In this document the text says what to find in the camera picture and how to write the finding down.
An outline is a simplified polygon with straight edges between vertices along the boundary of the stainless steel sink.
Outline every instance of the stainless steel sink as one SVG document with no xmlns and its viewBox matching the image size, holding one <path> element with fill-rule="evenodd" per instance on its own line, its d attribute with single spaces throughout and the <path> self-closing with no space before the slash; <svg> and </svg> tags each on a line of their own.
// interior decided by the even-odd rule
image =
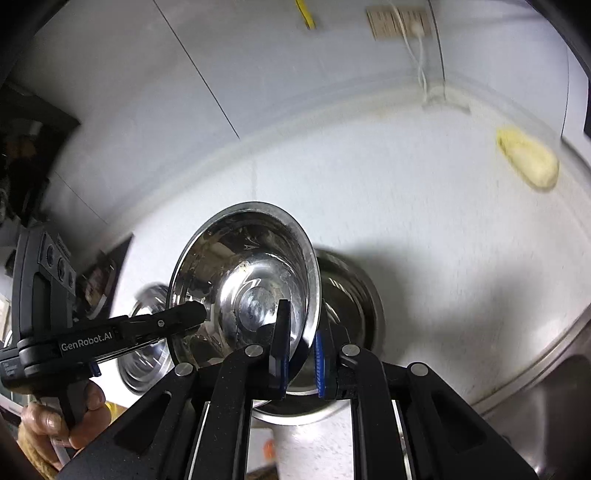
<svg viewBox="0 0 591 480">
<path fill-rule="evenodd" d="M 591 311 L 531 369 L 474 408 L 541 479 L 591 478 Z"/>
</svg>

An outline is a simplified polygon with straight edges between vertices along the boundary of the metal pot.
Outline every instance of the metal pot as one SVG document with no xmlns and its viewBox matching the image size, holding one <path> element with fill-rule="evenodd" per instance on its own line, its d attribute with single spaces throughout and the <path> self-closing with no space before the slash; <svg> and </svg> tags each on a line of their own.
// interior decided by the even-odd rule
<svg viewBox="0 0 591 480">
<path fill-rule="evenodd" d="M 222 361 L 275 322 L 291 302 L 289 379 L 308 358 L 320 316 L 320 270 L 301 226 L 261 202 L 234 205 L 210 218 L 186 245 L 168 288 L 167 307 L 197 300 L 209 318 L 197 332 L 168 338 L 175 363 Z"/>
</svg>

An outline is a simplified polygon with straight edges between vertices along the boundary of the screw head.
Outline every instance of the screw head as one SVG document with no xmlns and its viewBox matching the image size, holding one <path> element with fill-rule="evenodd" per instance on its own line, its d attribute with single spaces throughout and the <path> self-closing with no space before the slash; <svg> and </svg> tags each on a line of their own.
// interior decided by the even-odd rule
<svg viewBox="0 0 591 480">
<path fill-rule="evenodd" d="M 244 350 L 244 352 L 248 356 L 259 356 L 259 355 L 262 355 L 263 351 L 264 351 L 263 347 L 261 347 L 257 343 L 247 346 L 246 349 Z"/>
<path fill-rule="evenodd" d="M 413 364 L 410 371 L 417 377 L 424 377 L 429 373 L 429 368 L 425 364 Z"/>
<path fill-rule="evenodd" d="M 343 345 L 343 348 L 341 349 L 341 351 L 343 352 L 343 355 L 356 356 L 356 355 L 359 355 L 359 352 L 361 350 L 359 349 L 359 347 L 357 345 L 353 345 L 352 343 L 348 343 L 347 345 Z"/>
<path fill-rule="evenodd" d="M 193 366 L 187 362 L 183 362 L 182 364 L 178 364 L 176 367 L 174 367 L 174 373 L 176 373 L 179 377 L 186 377 L 192 371 Z"/>
</svg>

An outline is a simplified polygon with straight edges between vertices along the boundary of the sponge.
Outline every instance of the sponge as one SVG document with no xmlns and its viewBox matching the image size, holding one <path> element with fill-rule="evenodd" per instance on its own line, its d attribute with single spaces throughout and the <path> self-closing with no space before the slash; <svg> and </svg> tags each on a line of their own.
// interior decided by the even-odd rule
<svg viewBox="0 0 591 480">
<path fill-rule="evenodd" d="M 541 142 L 515 127 L 500 128 L 496 143 L 513 168 L 534 189 L 551 190 L 558 181 L 558 158 Z"/>
</svg>

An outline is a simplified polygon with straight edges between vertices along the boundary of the white wall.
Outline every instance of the white wall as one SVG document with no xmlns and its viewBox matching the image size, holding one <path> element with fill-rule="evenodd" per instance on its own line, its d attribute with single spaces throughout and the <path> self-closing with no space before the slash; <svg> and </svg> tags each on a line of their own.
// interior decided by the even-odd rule
<svg viewBox="0 0 591 480">
<path fill-rule="evenodd" d="M 568 48 L 525 1 L 433 0 L 446 82 L 562 132 Z"/>
<path fill-rule="evenodd" d="M 569 101 L 562 137 L 591 166 L 591 140 L 583 132 L 587 118 L 589 78 L 569 50 Z"/>
<path fill-rule="evenodd" d="M 363 0 L 310 0 L 315 31 L 291 0 L 158 3 L 170 26 L 150 1 L 69 2 L 13 72 L 82 124 L 44 204 L 74 252 L 236 132 L 416 81 L 400 39 L 374 40 Z M 434 37 L 426 45 L 441 79 Z"/>
<path fill-rule="evenodd" d="M 241 136 L 320 103 L 416 81 L 402 39 L 375 41 L 369 27 L 366 7 L 388 1 L 307 0 L 313 31 L 293 0 L 158 3 Z M 430 16 L 424 0 L 394 3 Z M 426 65 L 431 81 L 440 80 L 434 36 Z"/>
</svg>

